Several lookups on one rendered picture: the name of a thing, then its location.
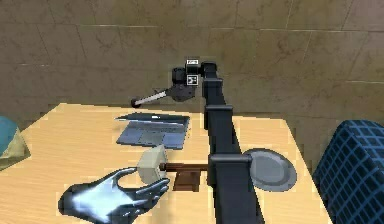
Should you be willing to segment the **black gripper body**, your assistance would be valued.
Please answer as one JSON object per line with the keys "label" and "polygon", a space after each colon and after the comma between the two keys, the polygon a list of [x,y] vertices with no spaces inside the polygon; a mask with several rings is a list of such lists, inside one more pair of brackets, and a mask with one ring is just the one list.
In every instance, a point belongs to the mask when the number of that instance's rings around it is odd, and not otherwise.
{"label": "black gripper body", "polygon": [[167,95],[176,102],[184,102],[195,96],[195,86],[187,85],[185,69],[176,67],[172,70],[172,86],[167,90]]}

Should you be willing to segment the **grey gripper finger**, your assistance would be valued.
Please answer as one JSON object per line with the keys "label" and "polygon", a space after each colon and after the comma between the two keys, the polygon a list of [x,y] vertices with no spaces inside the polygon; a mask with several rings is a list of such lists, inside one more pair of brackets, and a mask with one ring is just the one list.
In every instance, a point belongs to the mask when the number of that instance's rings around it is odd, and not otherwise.
{"label": "grey gripper finger", "polygon": [[162,90],[160,92],[155,92],[154,94],[144,97],[144,98],[133,98],[131,100],[131,106],[133,108],[139,108],[141,105],[159,100],[167,96],[168,90]]}

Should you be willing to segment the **grey open laptop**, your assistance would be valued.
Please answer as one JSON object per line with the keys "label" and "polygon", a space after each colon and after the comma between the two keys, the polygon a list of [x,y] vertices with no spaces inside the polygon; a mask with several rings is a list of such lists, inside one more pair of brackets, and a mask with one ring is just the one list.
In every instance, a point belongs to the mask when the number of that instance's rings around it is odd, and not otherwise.
{"label": "grey open laptop", "polygon": [[189,116],[135,112],[117,117],[128,125],[117,139],[121,145],[181,150],[190,121]]}

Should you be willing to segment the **pale hammer statue on stand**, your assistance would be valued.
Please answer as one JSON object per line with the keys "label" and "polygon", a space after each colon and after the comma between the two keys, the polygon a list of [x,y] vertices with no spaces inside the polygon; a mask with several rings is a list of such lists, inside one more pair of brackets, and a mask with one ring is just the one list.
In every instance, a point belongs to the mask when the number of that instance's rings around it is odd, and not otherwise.
{"label": "pale hammer statue on stand", "polygon": [[144,151],[137,163],[137,172],[145,184],[166,178],[168,173],[175,173],[174,191],[198,192],[201,173],[207,170],[207,164],[169,162],[163,145]]}

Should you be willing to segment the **silver hand sculpture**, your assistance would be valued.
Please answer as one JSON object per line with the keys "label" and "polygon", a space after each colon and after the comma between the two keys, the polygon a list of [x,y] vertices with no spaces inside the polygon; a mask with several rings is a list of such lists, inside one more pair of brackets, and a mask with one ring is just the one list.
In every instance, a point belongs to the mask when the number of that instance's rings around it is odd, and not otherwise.
{"label": "silver hand sculpture", "polygon": [[141,187],[119,185],[122,177],[136,171],[136,167],[121,168],[96,181],[71,185],[58,200],[59,212],[92,224],[133,224],[157,205],[170,182],[161,178]]}

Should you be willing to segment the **grey round plate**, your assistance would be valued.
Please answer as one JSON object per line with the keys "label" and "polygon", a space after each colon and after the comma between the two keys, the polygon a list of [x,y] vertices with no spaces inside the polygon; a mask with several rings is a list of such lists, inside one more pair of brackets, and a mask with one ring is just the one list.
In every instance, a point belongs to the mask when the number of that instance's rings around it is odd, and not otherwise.
{"label": "grey round plate", "polygon": [[268,192],[285,192],[296,184],[296,169],[282,154],[265,148],[253,148],[246,154],[252,159],[250,177],[255,187]]}

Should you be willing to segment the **teal and olive cushion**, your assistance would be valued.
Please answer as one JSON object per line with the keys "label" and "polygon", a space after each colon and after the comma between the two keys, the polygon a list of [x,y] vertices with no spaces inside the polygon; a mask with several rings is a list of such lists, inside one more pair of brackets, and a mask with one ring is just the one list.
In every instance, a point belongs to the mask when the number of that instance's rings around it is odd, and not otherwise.
{"label": "teal and olive cushion", "polygon": [[31,156],[18,125],[0,116],[0,171]]}

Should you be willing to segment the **blue lattice basket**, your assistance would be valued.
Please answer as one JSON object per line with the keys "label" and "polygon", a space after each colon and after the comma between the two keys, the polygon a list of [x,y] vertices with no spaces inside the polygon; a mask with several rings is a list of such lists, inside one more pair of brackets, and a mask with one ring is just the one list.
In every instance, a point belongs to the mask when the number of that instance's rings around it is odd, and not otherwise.
{"label": "blue lattice basket", "polygon": [[384,126],[340,123],[313,180],[333,224],[384,224]]}

